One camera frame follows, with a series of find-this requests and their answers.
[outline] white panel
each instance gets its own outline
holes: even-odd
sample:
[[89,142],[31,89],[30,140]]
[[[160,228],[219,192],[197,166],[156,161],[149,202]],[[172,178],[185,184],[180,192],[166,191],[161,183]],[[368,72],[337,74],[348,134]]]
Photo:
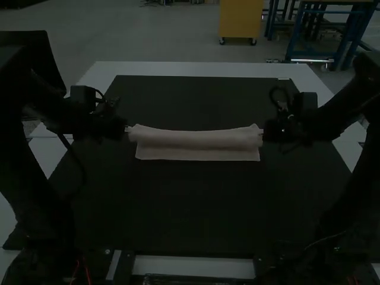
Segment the white panel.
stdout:
[[133,274],[168,274],[228,278],[255,278],[251,259],[191,258],[172,256],[136,257]]

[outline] cable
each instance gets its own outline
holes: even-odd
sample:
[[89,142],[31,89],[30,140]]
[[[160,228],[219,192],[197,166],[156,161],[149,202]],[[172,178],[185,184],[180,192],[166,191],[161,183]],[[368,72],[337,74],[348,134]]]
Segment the cable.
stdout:
[[88,269],[88,266],[86,264],[86,260],[84,259],[84,256],[82,257],[82,259],[83,259],[83,266],[84,266],[84,269],[85,269],[85,274],[87,276],[88,285],[91,285],[90,270]]
[[282,95],[284,96],[284,99],[286,100],[285,102],[287,105],[286,107],[291,108],[292,101],[291,101],[288,91],[284,87],[275,86],[269,91],[269,99],[271,100],[272,104],[277,108],[277,110],[283,110],[284,107],[280,106],[279,101],[274,98],[274,93],[276,91],[280,91],[282,93]]
[[346,232],[346,230],[343,231],[343,232],[341,232],[341,233],[337,233],[336,235],[333,235],[333,236],[327,236],[327,237],[324,237],[323,239],[320,239],[320,240],[318,240],[318,241],[316,241],[316,242],[313,242],[313,243],[309,244],[307,247],[305,247],[305,248],[303,249],[303,251],[307,250],[308,248],[310,248],[310,247],[313,246],[313,245],[316,245],[317,243],[323,242],[324,240],[332,239],[332,238],[334,238],[334,237],[336,237],[336,236],[340,236],[340,235],[342,235],[342,234],[345,233],[345,232]]
[[69,285],[72,285],[72,282],[74,282],[75,276],[77,275],[77,272],[78,272],[78,269],[79,269],[79,265],[80,265],[79,260],[77,260],[77,266],[75,266],[74,272],[72,273],[71,281],[70,281]]
[[66,196],[67,201],[72,201],[72,199],[80,192],[82,186],[84,186],[87,183],[87,172],[80,159],[76,155],[75,151],[72,149],[71,144],[65,138],[65,136],[63,134],[58,134],[58,138],[61,140],[62,144],[67,148],[67,151],[71,155],[72,159],[74,159],[74,161],[78,164],[82,174],[82,184],[77,188],[76,191]]

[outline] folded towel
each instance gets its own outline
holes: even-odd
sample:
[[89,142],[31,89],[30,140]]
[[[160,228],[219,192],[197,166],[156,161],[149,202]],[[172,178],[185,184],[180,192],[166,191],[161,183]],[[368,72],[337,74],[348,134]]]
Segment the folded towel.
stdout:
[[262,130],[255,124],[217,131],[170,131],[135,125],[128,132],[130,141],[137,142],[138,159],[260,160]]

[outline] red wire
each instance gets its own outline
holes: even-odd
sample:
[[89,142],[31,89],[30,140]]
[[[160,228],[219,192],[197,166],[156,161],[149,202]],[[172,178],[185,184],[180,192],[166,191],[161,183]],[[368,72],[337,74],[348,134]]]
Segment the red wire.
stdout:
[[84,264],[85,274],[87,276],[88,285],[91,285],[90,270],[88,270],[88,267],[87,267],[87,264],[86,264],[86,260],[84,259],[84,257],[83,257],[83,264]]
[[72,282],[75,280],[74,277],[75,275],[77,275],[78,269],[79,269],[79,260],[77,260],[77,266],[75,267],[74,272],[72,273],[70,285],[72,285]]

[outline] black cable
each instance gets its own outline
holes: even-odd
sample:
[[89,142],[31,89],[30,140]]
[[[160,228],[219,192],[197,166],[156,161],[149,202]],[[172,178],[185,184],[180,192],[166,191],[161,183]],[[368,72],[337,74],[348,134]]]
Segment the black cable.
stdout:
[[281,92],[282,95],[284,96],[284,99],[286,100],[286,105],[287,105],[287,108],[291,108],[292,106],[292,101],[291,101],[291,98],[290,98],[290,95],[288,93],[288,91],[286,90],[286,88],[284,87],[279,87],[279,86],[275,86],[273,87],[270,91],[269,91],[269,98],[272,102],[272,104],[278,109],[278,110],[283,110],[284,107],[280,106],[279,103],[278,103],[278,100],[276,100],[274,98],[274,93],[275,92]]
[[58,138],[61,140],[62,144],[67,148],[67,151],[71,155],[72,159],[78,164],[80,171],[81,171],[81,176],[82,176],[82,184],[77,188],[76,191],[73,193],[70,193],[66,196],[67,201],[72,201],[72,199],[79,194],[80,189],[87,183],[87,172],[86,169],[84,168],[83,164],[81,163],[80,159],[76,155],[74,149],[72,148],[71,144],[67,141],[65,136],[63,134],[58,134]]

